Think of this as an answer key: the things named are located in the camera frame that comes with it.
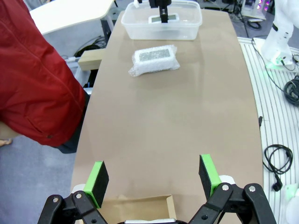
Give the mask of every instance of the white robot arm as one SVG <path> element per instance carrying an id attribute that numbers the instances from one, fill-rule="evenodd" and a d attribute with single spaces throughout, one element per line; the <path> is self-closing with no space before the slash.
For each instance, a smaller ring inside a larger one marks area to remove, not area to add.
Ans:
<path id="1" fill-rule="evenodd" d="M 276 65 L 292 62 L 288 41 L 294 25 L 299 28 L 299 0 L 275 0 L 275 18 L 271 31 L 261 48 L 262 55 Z"/>

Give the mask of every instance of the green gripper pad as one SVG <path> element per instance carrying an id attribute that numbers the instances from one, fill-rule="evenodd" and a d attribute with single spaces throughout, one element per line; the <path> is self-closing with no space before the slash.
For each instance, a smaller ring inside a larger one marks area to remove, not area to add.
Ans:
<path id="1" fill-rule="evenodd" d="M 97 208 L 102 206 L 108 182 L 109 176 L 104 162 L 95 162 L 83 191 L 90 196 Z"/>
<path id="2" fill-rule="evenodd" d="M 213 193 L 216 187 L 221 184 L 220 177 L 210 154 L 199 156 L 199 176 L 205 191 L 206 199 Z"/>

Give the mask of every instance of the wooden table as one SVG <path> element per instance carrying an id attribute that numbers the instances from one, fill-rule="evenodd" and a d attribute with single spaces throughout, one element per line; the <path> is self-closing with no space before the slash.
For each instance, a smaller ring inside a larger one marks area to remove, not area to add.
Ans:
<path id="1" fill-rule="evenodd" d="M 263 185 L 258 117 L 247 67 L 229 16 L 202 10 L 195 41 L 133 41 L 120 15 L 87 108 L 72 177 L 85 183 L 104 160 L 106 198 L 174 195 L 178 219 L 206 202 L 199 154 L 239 187 Z M 132 78 L 135 50 L 174 44 L 178 70 Z M 223 223 L 239 223 L 236 216 Z"/>

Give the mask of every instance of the striped mat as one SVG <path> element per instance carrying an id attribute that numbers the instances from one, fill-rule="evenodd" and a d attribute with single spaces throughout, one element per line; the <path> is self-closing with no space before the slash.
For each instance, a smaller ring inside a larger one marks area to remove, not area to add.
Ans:
<path id="1" fill-rule="evenodd" d="M 263 117 L 261 126 L 261 139 L 263 150 L 272 144 L 282 144 L 293 151 L 293 164 L 291 169 L 280 176 L 283 185 L 299 182 L 299 109 L 289 104 L 281 90 L 269 79 L 260 56 L 255 52 L 251 39 L 238 37 L 244 58 L 247 64 L 251 84 L 256 100 L 258 116 Z M 291 48 L 294 54 L 299 54 L 299 49 Z M 284 85 L 295 77 L 294 72 L 268 69 L 275 83 L 283 89 Z M 274 155 L 274 165 L 280 167 L 286 162 L 282 150 Z M 263 189 L 278 224 L 284 224 L 285 206 L 282 206 L 282 191 L 275 192 L 271 189 L 276 182 L 274 174 L 263 169 Z"/>

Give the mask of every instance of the cardboard box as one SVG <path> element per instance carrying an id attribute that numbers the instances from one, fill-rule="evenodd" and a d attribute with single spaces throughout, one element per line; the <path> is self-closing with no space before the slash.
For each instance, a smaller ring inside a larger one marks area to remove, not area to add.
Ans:
<path id="1" fill-rule="evenodd" d="M 104 200 L 99 211 L 108 224 L 117 224 L 126 220 L 177 219 L 172 195 Z"/>

